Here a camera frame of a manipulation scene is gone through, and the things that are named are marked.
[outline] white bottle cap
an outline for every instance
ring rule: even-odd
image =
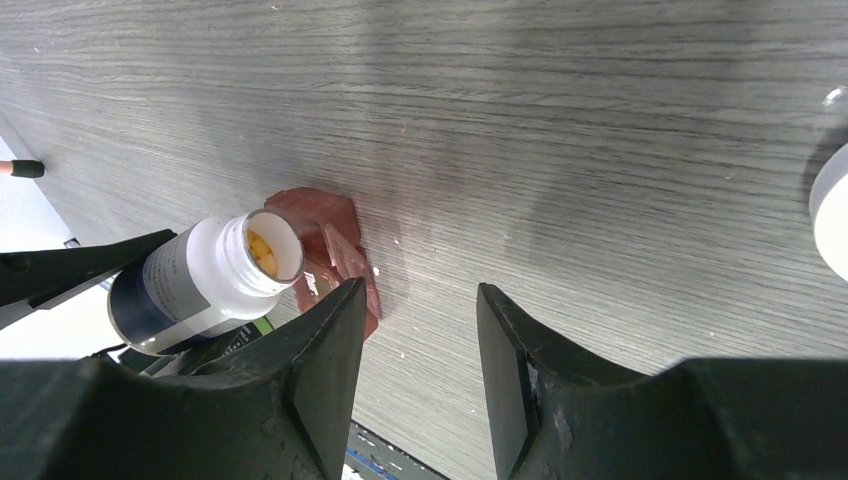
[[[824,261],[848,280],[848,145],[819,172],[810,192],[810,217]]]

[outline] white pill bottle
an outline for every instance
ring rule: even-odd
[[[248,231],[267,243],[276,275],[254,259]],[[207,218],[118,275],[109,318],[139,352],[174,355],[271,311],[303,262],[300,239],[278,215],[256,210]]]

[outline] gray wood grain surface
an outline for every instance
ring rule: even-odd
[[[453,478],[494,477],[480,281],[644,372],[844,355],[806,196],[848,3],[63,3],[0,8],[0,134],[72,231],[352,196],[387,312],[354,415]]]

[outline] white floor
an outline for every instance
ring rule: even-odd
[[[0,159],[13,158],[0,140]],[[72,237],[34,181],[0,176],[0,252],[64,248]],[[0,330],[0,359],[80,358],[119,343],[98,286]]]

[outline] pill bottle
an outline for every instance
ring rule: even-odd
[[[297,234],[274,213],[207,218],[118,275],[109,318],[139,352],[174,355],[268,313],[303,265]]]
[[[848,145],[819,171],[809,205],[819,253],[837,275],[848,280]]]

